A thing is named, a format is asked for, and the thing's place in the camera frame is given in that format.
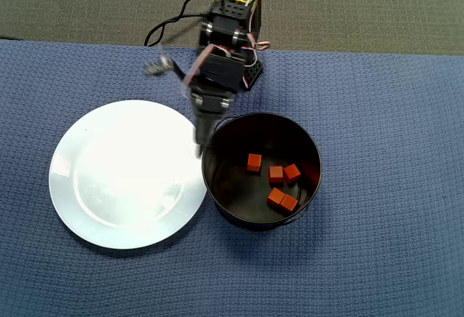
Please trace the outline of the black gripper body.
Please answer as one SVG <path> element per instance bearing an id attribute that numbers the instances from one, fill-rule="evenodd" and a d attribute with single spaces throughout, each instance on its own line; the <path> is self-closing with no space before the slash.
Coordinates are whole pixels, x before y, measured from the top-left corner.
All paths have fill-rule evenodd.
<path id="1" fill-rule="evenodd" d="M 244 85 L 243 52 L 202 49 L 188 71 L 192 104 L 205 112 L 226 111 Z"/>

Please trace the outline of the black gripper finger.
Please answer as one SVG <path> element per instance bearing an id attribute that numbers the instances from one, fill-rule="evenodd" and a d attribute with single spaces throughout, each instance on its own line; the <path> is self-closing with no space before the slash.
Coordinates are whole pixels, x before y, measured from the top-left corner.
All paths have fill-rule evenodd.
<path id="1" fill-rule="evenodd" d="M 200 158 L 204 149 L 210 142 L 211 131 L 215 122 L 225 117 L 225 111 L 205 112 L 199 109 L 194 109 L 194 114 L 196 117 L 194 136 L 197 145 L 196 156 Z"/>

